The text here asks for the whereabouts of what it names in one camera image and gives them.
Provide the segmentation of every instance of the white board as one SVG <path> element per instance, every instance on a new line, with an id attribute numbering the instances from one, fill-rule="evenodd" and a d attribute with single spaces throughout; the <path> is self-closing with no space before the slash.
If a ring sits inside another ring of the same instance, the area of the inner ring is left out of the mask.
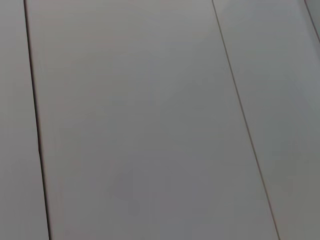
<path id="1" fill-rule="evenodd" d="M 0 239 L 48 239 L 22 0 L 0 1 Z"/>
<path id="2" fill-rule="evenodd" d="M 54 240 L 276 240 L 210 0 L 28 0 Z"/>
<path id="3" fill-rule="evenodd" d="M 320 238 L 320 43 L 303 0 L 214 0 L 281 240 Z"/>

